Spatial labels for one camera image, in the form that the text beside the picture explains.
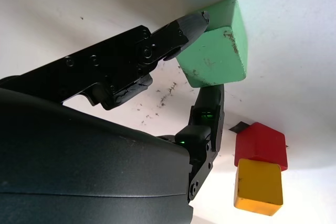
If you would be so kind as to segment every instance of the green led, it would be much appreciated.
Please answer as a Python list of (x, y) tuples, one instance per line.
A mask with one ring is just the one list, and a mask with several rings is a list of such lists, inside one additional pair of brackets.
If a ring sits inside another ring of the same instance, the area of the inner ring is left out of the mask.
[(213, 118), (214, 115), (202, 115), (202, 118), (203, 119), (210, 119), (210, 118)]

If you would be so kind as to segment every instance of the red block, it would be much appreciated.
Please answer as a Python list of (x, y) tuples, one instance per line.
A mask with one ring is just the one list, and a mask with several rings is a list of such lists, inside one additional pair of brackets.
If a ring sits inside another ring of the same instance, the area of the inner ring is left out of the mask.
[(236, 137), (235, 166), (241, 158), (278, 164), (287, 170), (285, 135), (261, 123), (254, 123)]

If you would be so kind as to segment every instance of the green block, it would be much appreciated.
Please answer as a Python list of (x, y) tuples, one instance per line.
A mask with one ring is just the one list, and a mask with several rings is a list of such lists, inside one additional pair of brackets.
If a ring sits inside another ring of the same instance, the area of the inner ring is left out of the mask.
[(177, 60), (193, 88), (244, 80), (247, 36), (237, 0), (224, 0), (208, 11), (209, 26)]

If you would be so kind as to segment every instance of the cube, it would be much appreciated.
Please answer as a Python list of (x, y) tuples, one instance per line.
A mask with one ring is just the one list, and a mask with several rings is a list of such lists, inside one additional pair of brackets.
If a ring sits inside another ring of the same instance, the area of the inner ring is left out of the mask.
[(234, 206), (272, 216), (282, 204), (280, 166), (240, 159), (236, 174)]
[(254, 123), (236, 136), (235, 166), (241, 158), (278, 164), (288, 168), (285, 135)]
[(193, 88), (244, 80), (247, 71), (247, 36), (237, 0), (223, 0), (201, 8), (209, 26), (177, 60)]

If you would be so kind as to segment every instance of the yellow wooden block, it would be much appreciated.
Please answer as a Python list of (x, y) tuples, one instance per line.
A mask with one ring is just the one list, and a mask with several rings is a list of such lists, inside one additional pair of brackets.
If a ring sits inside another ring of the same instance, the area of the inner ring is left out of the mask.
[(235, 207), (272, 216), (282, 204), (280, 166), (240, 159), (236, 175)]

